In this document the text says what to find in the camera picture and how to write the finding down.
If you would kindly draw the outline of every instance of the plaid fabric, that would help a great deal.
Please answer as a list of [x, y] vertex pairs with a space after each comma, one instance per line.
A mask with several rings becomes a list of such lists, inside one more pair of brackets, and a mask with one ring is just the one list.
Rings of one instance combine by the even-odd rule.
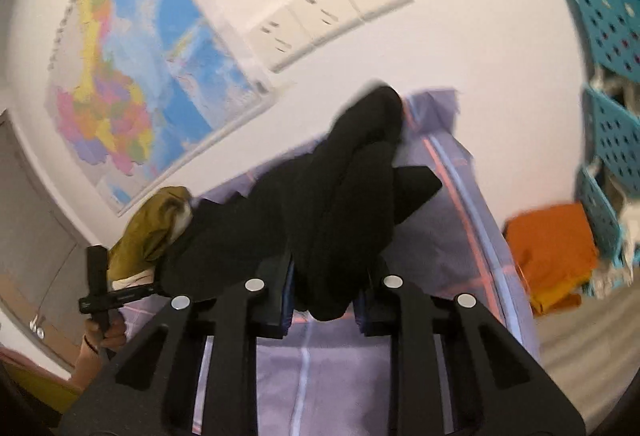
[[[447, 298], [472, 293], [538, 358], [529, 302], [509, 248], [482, 199], [471, 155], [451, 134], [456, 112], [452, 90], [423, 92], [405, 101], [406, 125], [396, 164], [427, 165], [444, 187], [396, 227], [383, 257], [393, 272], [427, 293]], [[309, 143], [285, 157], [310, 151], [316, 144]], [[202, 197], [222, 202], [233, 192], [245, 194], [278, 161], [261, 165]], [[148, 297], [123, 308], [127, 335], [133, 336], [166, 301]], [[197, 434], [211, 347], [209, 340], [194, 413]], [[388, 391], [389, 341], [361, 336], [350, 312], [329, 323], [296, 313], [284, 340], [258, 340], [261, 434], [383, 436]]]

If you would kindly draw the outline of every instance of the blue stripe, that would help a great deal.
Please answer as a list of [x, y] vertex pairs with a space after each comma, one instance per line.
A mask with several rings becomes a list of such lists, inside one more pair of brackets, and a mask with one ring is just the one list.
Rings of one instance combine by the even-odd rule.
[[430, 136], [430, 140], [433, 144], [433, 147], [438, 152], [438, 155], [442, 159], [442, 163], [445, 165], [449, 176], [451, 176], [451, 178], [454, 180], [456, 188], [460, 193], [460, 198], [465, 205], [466, 211], [469, 213], [471, 222], [474, 224], [485, 256], [489, 260], [489, 263], [492, 267], [492, 274], [494, 275], [494, 282], [498, 288], [498, 298], [500, 299], [500, 302], [502, 304], [504, 320], [507, 323], [507, 328], [510, 330], [515, 339], [522, 344], [522, 333], [520, 331], [520, 323], [518, 322], [518, 314], [516, 313], [516, 308], [513, 303], [513, 298], [511, 297], [511, 292], [509, 291], [507, 279], [504, 276], [502, 266], [500, 265], [498, 256], [495, 253], [494, 245], [491, 243], [489, 235], [484, 229], [484, 224], [480, 219], [480, 214], [476, 210], [476, 206], [473, 204], [473, 201], [469, 197], [462, 178], [460, 178], [457, 170], [455, 170], [455, 168], [453, 167], [452, 163], [449, 160], [449, 157], [444, 151], [444, 148], [440, 145], [440, 142], [438, 142], [438, 140], [436, 140], [436, 138], [434, 138], [433, 136]]
[[300, 436], [300, 425], [302, 424], [302, 413], [305, 410], [306, 385], [309, 381], [309, 366], [311, 365], [311, 355], [309, 353], [309, 340], [314, 318], [307, 312], [305, 324], [305, 339], [300, 347], [302, 353], [302, 366], [300, 368], [300, 379], [298, 381], [298, 394], [296, 395], [296, 405], [291, 418], [290, 436]]

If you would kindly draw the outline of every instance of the map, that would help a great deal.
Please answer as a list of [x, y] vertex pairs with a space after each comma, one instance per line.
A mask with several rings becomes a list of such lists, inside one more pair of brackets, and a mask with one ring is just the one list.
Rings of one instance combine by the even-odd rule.
[[267, 100], [194, 0], [71, 0], [49, 70], [49, 114], [116, 213]]

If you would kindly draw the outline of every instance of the folded orange clothing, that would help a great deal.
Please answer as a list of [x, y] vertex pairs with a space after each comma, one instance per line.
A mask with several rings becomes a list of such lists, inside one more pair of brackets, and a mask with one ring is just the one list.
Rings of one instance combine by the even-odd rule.
[[535, 314], [580, 305], [571, 292], [598, 264], [580, 203], [523, 213], [507, 223], [506, 239]]

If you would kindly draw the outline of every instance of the gray door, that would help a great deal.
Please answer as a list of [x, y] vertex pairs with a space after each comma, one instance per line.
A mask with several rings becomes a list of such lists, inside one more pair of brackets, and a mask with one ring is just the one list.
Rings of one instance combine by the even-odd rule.
[[83, 333], [78, 299], [86, 294], [86, 246], [31, 170], [10, 121], [0, 117], [0, 299], [35, 340], [71, 365]]

